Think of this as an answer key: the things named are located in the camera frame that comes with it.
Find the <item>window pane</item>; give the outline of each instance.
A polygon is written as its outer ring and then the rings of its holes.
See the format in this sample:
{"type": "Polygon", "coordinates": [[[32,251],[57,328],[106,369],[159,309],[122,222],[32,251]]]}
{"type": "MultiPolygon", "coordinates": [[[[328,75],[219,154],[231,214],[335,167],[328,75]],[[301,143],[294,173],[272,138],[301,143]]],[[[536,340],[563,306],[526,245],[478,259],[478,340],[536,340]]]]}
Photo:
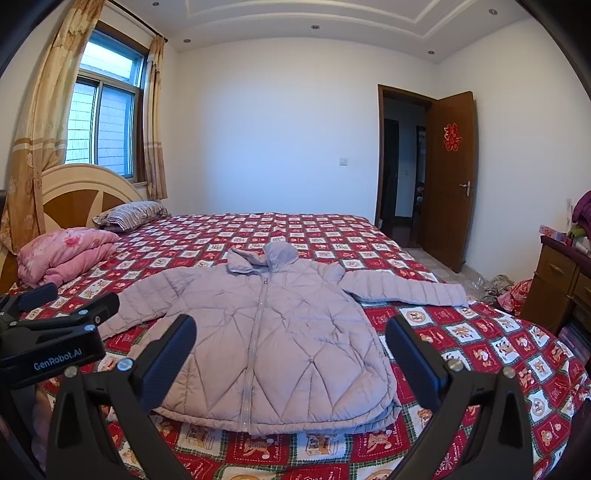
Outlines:
{"type": "Polygon", "coordinates": [[[134,95],[104,85],[100,99],[97,164],[132,177],[134,95]]]}
{"type": "Polygon", "coordinates": [[[92,115],[96,87],[76,83],[68,118],[66,163],[91,163],[92,115]]]}
{"type": "Polygon", "coordinates": [[[95,31],[86,44],[80,68],[139,86],[144,57],[122,43],[95,31]]]}

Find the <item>curtain rod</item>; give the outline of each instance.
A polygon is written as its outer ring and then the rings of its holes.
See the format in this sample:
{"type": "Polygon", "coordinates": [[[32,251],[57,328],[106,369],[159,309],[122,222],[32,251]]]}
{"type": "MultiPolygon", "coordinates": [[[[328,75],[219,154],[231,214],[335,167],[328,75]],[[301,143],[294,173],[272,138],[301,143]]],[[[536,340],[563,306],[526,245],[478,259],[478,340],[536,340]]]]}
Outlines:
{"type": "Polygon", "coordinates": [[[140,17],[138,17],[136,14],[134,14],[133,12],[130,12],[129,10],[127,10],[123,5],[121,5],[120,3],[115,2],[115,0],[108,0],[110,3],[112,3],[114,6],[120,8],[121,10],[123,10],[126,14],[130,15],[131,17],[135,18],[139,23],[141,23],[143,26],[145,26],[147,29],[149,29],[151,32],[153,32],[155,35],[159,35],[160,37],[164,37],[164,41],[167,43],[168,39],[158,33],[155,29],[153,29],[150,25],[148,25],[146,22],[144,22],[140,17]]]}

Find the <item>pillow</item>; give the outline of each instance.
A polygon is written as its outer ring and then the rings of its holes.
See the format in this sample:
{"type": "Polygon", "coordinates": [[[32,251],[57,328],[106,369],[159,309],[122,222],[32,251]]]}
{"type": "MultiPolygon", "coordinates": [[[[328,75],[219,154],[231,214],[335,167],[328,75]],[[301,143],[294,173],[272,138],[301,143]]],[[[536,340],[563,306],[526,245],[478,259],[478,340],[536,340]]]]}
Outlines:
{"type": "Polygon", "coordinates": [[[130,232],[159,216],[169,215],[164,205],[158,202],[124,203],[96,216],[92,221],[103,230],[130,232]]]}

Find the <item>curtain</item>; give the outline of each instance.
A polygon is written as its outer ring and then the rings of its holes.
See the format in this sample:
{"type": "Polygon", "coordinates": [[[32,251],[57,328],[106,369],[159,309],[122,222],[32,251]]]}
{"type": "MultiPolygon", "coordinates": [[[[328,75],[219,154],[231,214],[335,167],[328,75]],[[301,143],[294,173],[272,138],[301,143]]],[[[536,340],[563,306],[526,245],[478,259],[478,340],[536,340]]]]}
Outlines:
{"type": "Polygon", "coordinates": [[[164,37],[157,35],[150,45],[144,86],[144,163],[148,196],[151,200],[167,197],[164,157],[160,141],[160,68],[162,68],[163,58],[164,37]]]}
{"type": "Polygon", "coordinates": [[[74,84],[104,3],[74,0],[28,91],[12,148],[0,225],[0,240],[13,254],[45,233],[41,172],[66,159],[74,84]]]}

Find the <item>jacket collar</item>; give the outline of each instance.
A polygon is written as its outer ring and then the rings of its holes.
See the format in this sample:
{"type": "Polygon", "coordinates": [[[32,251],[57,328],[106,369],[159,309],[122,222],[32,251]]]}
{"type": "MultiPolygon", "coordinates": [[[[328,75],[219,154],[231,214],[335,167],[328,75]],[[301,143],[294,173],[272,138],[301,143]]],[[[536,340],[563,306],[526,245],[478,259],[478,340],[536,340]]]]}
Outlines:
{"type": "Polygon", "coordinates": [[[297,249],[287,242],[270,242],[263,247],[263,255],[232,248],[228,252],[228,270],[247,274],[268,268],[278,271],[284,265],[290,265],[298,258],[297,249]]]}

